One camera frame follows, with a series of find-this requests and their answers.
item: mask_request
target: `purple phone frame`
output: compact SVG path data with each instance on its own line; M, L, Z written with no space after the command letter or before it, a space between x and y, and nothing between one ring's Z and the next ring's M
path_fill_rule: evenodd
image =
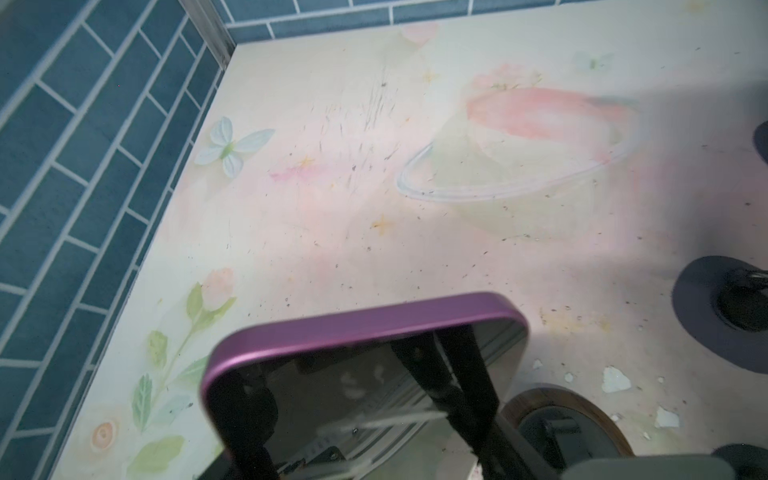
M500 319L520 323L528 330L522 313L505 297L492 292L251 326L216 345L200 383L200 398L210 416L207 391L214 380L231 369L259 360Z

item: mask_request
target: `painted surface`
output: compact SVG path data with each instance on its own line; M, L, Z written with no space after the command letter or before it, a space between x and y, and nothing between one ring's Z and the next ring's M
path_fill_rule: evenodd
M751 144L768 5L691 5L239 47L192 152L213 161L185 168L55 478L202 472L217 440L174 379L235 329L475 290L532 324L505 399L567 385L638 454L768 446L768 379L695 343L669 299L704 254L768 265ZM266 131L242 168L219 167ZM448 478L437 457L426 478Z

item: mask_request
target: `wooden rim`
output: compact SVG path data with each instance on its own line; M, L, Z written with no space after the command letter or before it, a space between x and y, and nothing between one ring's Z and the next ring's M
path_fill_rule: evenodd
M549 387L528 390L507 402L502 409L502 415L512 426L519 428L528 414L548 406L565 407L581 413L603 429L619 451L619 455L634 457L629 442L614 421L594 403L570 390Z

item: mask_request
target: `blue tile wall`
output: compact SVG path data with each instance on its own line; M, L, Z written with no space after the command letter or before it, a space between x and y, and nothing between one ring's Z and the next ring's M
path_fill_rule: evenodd
M293 0L212 1L236 44L555 4L555 0L296 0L297 10Z
M10 0L0 45L0 480L46 480L222 72L178 0Z

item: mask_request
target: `pink rosebud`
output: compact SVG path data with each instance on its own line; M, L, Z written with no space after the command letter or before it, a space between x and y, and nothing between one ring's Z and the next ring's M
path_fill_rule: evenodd
M234 272L231 268L222 268L208 273L203 283L203 308L209 312L218 310L232 297Z

